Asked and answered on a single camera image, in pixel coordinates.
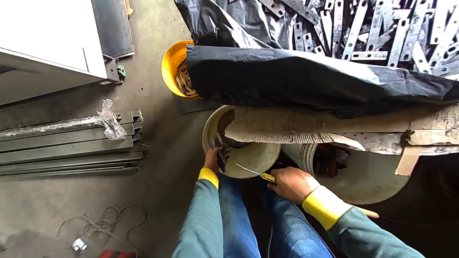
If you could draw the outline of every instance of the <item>gray floor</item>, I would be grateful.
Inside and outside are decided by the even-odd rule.
[[[66,257],[59,250],[70,242],[55,241],[64,220],[84,213],[98,219],[108,206],[129,204],[142,204],[148,213],[147,221],[130,233],[142,257],[172,254],[203,164],[202,129],[212,110],[180,114],[162,80],[163,53],[190,38],[174,2],[130,2],[135,55],[120,62],[126,67],[126,83],[84,85],[0,107],[0,129],[96,115],[102,100],[111,98],[115,110],[142,110],[142,140],[150,146],[145,147],[143,171],[132,176],[0,182],[0,241],[9,247],[0,257]],[[124,236],[139,220],[140,212],[128,211],[115,233]],[[65,238],[75,238],[82,225],[66,227]],[[115,239],[109,246],[129,250]],[[103,249],[91,246],[87,255],[96,257]]]

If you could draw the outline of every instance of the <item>sleeve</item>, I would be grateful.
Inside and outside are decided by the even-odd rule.
[[[208,168],[201,169],[172,257],[223,257],[218,178]]]
[[[314,190],[302,206],[322,224],[333,243],[349,258],[424,257],[324,186]]]

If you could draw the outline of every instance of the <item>jeans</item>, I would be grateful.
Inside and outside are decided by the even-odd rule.
[[[220,184],[224,257],[259,258],[257,239],[242,202],[239,180],[221,175]],[[300,209],[273,190],[265,188],[266,191],[262,190],[262,196],[273,227],[272,246],[276,258],[334,257]]]

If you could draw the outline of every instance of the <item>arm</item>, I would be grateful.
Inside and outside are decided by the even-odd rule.
[[[216,153],[209,150],[172,257],[223,257],[223,224],[218,200]]]
[[[285,199],[302,204],[349,258],[424,257],[321,186],[309,173],[288,167],[271,174],[277,176],[277,185],[268,186]]]

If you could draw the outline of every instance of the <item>screwdriver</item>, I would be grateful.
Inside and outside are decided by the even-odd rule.
[[[237,163],[236,163],[236,165],[238,165],[241,169],[247,170],[247,171],[249,171],[249,172],[252,172],[252,173],[254,173],[254,174],[257,174],[257,175],[261,176],[261,178],[263,178],[263,179],[266,180],[266,181],[269,181],[269,182],[271,182],[271,183],[277,184],[277,179],[276,179],[275,176],[272,176],[272,175],[266,174],[266,173],[261,173],[261,174],[260,174],[260,173],[258,173],[258,172],[253,171],[253,170],[250,170],[250,169],[248,169],[248,168],[245,168],[245,167],[243,167],[243,166],[241,166],[241,165],[239,165],[239,164],[237,164]]]

